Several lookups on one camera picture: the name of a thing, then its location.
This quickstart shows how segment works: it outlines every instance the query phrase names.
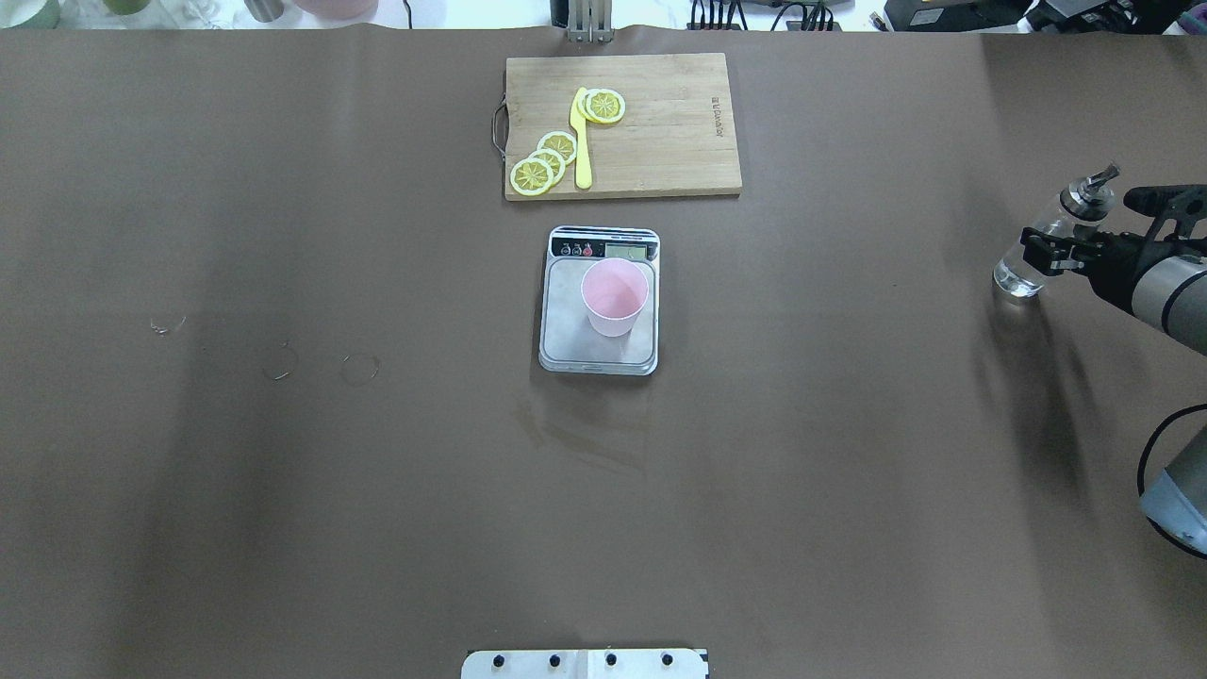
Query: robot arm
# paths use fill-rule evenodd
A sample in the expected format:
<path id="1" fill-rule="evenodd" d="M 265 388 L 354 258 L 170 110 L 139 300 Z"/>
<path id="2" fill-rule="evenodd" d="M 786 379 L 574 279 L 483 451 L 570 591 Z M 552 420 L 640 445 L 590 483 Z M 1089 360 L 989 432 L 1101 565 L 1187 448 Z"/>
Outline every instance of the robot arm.
<path id="1" fill-rule="evenodd" d="M 1207 185 L 1142 186 L 1124 204 L 1153 217 L 1148 233 L 1061 238 L 1026 228 L 1024 259 L 1044 275 L 1089 277 L 1098 297 L 1207 356 L 1207 238 L 1191 238 L 1207 217 Z M 1173 233 L 1158 240 L 1171 219 Z"/>
<path id="2" fill-rule="evenodd" d="M 1044 275 L 1077 271 L 1094 292 L 1207 356 L 1207 238 L 1195 239 L 1207 217 L 1207 185 L 1143 186 L 1124 197 L 1130 209 L 1153 217 L 1144 235 L 1094 232 L 1055 236 L 1026 228 L 1024 259 Z M 1158 240 L 1166 222 L 1173 233 Z M 1207 411 L 1207 404 L 1173 414 L 1149 439 L 1137 470 L 1141 508 L 1149 522 L 1180 550 L 1207 558 L 1207 428 L 1145 488 L 1149 453 L 1166 427 L 1179 417 Z"/>

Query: cutting board handle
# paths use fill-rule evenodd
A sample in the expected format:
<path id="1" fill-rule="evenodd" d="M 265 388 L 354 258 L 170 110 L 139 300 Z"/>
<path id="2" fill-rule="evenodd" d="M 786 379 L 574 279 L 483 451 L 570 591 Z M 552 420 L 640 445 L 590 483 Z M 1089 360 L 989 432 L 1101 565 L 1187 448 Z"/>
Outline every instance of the cutting board handle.
<path id="1" fill-rule="evenodd" d="M 503 117 L 503 134 L 502 141 L 500 141 L 498 135 L 498 116 Z M 507 164 L 507 151 L 503 146 L 507 145 L 507 136 L 511 133 L 512 118 L 507 115 L 507 93 L 503 92 L 503 100 L 498 103 L 498 107 L 495 109 L 495 115 L 490 117 L 490 142 L 495 145 L 495 150 L 498 151 L 498 158 Z"/>

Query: metal bracket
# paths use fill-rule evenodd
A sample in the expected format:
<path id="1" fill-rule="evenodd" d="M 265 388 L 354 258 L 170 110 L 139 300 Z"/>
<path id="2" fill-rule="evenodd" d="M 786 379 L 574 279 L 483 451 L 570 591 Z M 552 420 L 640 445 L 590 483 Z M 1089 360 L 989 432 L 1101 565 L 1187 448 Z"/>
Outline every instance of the metal bracket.
<path id="1" fill-rule="evenodd" d="M 709 679 L 705 649 L 472 651 L 461 679 Z"/>
<path id="2" fill-rule="evenodd" d="M 1177 238 L 1190 238 L 1195 224 L 1207 218 L 1207 185 L 1137 186 L 1124 194 L 1124 204 L 1147 217 L 1153 217 L 1144 239 L 1151 242 L 1173 219 Z"/>
<path id="3" fill-rule="evenodd" d="M 1022 229 L 1022 261 L 1044 275 L 1060 275 L 1066 270 L 1080 271 L 1086 262 L 1102 256 L 1102 244 L 1079 238 L 1061 238 L 1032 226 Z"/>
<path id="4" fill-rule="evenodd" d="M 570 0 L 566 37 L 571 42 L 612 42 L 612 0 Z"/>

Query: clear liquid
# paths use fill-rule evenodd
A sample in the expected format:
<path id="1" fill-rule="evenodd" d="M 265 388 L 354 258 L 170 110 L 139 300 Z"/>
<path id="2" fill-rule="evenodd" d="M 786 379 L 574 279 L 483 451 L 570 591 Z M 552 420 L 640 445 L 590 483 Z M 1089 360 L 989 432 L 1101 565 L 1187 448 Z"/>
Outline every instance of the clear liquid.
<path id="1" fill-rule="evenodd" d="M 151 316 L 151 330 L 159 336 L 165 336 L 185 326 L 187 315 L 154 314 Z"/>
<path id="2" fill-rule="evenodd" d="M 349 387 L 363 387 L 381 373 L 381 359 L 371 355 L 349 355 L 339 362 L 339 379 Z"/>
<path id="3" fill-rule="evenodd" d="M 1034 297 L 1044 288 L 1044 274 L 1022 259 L 1022 244 L 1016 242 L 993 267 L 993 281 L 1015 297 Z"/>
<path id="4" fill-rule="evenodd" d="M 266 347 L 260 352 L 260 374 L 267 380 L 280 382 L 298 369 L 301 357 L 290 347 L 288 339 L 275 347 Z"/>

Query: water bottle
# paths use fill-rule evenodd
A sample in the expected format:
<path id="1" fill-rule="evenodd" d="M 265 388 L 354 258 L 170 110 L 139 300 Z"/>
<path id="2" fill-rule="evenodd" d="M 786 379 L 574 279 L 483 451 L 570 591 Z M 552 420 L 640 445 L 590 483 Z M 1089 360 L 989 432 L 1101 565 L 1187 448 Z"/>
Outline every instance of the water bottle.
<path id="1" fill-rule="evenodd" d="M 1119 165 L 1110 163 L 1098 174 L 1074 180 L 1049 200 L 1031 226 L 1062 238 L 1092 234 L 1115 206 L 1115 192 L 1107 182 L 1116 176 Z M 1034 297 L 1043 289 L 1046 276 L 1022 261 L 1022 242 L 1015 240 L 993 267 L 993 280 L 1015 297 Z"/>

